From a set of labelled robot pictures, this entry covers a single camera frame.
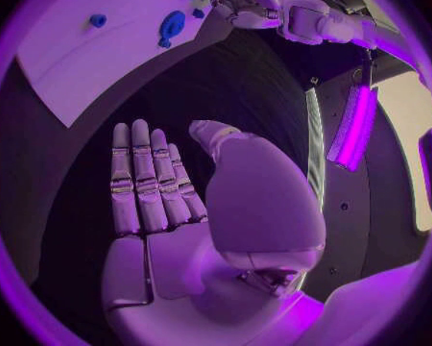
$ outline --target purple led light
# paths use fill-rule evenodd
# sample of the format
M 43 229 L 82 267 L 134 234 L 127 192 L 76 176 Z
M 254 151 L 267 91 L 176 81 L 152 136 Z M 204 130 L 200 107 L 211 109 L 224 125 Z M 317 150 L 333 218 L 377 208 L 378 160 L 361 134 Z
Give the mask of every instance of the purple led light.
M 327 159 L 356 171 L 367 147 L 376 113 L 377 92 L 367 86 L 352 88 L 343 120 Z

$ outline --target white surface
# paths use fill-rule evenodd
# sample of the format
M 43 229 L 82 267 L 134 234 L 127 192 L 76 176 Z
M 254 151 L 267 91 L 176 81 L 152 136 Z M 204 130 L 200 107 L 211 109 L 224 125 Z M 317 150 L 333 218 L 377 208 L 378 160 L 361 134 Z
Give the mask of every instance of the white surface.
M 432 211 L 424 186 L 418 140 L 432 128 L 432 95 L 414 72 L 404 73 L 378 84 L 379 102 L 389 116 L 407 159 L 414 190 L 416 225 L 432 229 Z
M 56 0 L 19 46 L 18 60 L 42 101 L 70 126 L 103 91 L 166 50 L 158 32 L 169 13 L 186 14 L 171 48 L 193 40 L 204 21 L 191 15 L 195 6 L 207 14 L 211 8 L 198 0 Z M 89 24 L 93 14 L 107 16 L 104 27 Z

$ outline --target light bar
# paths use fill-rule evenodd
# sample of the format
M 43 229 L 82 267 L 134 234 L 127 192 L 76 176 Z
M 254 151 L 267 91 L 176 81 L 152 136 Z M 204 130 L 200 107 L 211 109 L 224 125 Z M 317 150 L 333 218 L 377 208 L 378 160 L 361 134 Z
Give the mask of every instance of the light bar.
M 352 86 L 343 119 L 333 140 L 327 160 L 348 171 L 356 171 L 367 148 L 374 115 L 377 88 Z

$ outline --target robot finger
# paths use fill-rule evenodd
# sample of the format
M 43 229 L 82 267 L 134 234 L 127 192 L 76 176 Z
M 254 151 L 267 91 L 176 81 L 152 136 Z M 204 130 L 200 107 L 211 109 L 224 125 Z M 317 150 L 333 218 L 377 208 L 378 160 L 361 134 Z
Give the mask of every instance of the robot finger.
M 198 193 L 195 191 L 191 179 L 182 164 L 178 147 L 175 144 L 169 144 L 168 149 L 170 151 L 170 159 L 171 164 L 173 165 L 174 174 L 176 175 L 178 190 L 189 208 L 191 220 L 208 221 L 207 209 L 204 206 L 203 201 L 200 199 L 200 196 L 198 196 Z
M 168 220 L 158 190 L 148 124 L 138 119 L 132 126 L 135 186 L 145 233 L 164 231 Z
M 111 164 L 111 200 L 115 231 L 119 236 L 140 231 L 131 177 L 129 128 L 119 123 L 114 128 Z
M 155 129 L 151 133 L 151 144 L 158 188 L 168 216 L 168 223 L 171 227 L 177 227 L 191 219 L 191 212 L 179 193 L 166 136 L 161 129 Z

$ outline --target blue plastic piece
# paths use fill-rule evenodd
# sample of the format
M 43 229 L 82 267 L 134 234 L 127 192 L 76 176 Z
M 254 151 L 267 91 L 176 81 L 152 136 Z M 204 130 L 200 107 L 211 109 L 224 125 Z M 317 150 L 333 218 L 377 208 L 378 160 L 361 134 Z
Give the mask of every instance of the blue plastic piece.
M 89 18 L 89 22 L 96 28 L 100 28 L 107 22 L 107 17 L 103 14 L 93 14 Z
M 158 45 L 162 48 L 171 46 L 170 38 L 179 35 L 184 29 L 185 14 L 180 11 L 175 11 L 167 15 L 160 27 L 160 41 Z
M 194 11 L 192 12 L 192 15 L 198 19 L 202 19 L 204 17 L 204 13 L 200 9 L 194 9 Z

